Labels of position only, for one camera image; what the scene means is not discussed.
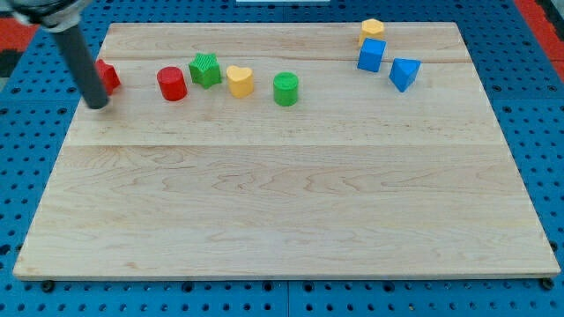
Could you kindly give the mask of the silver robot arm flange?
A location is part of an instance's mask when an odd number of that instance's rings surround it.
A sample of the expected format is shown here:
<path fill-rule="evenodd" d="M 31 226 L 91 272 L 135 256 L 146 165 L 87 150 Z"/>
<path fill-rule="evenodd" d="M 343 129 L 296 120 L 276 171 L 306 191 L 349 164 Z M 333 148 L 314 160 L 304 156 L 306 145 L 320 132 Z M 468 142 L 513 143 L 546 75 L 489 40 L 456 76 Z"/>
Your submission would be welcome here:
<path fill-rule="evenodd" d="M 4 0 L 11 15 L 23 25 L 38 25 L 51 33 L 77 26 L 81 12 L 93 0 Z"/>

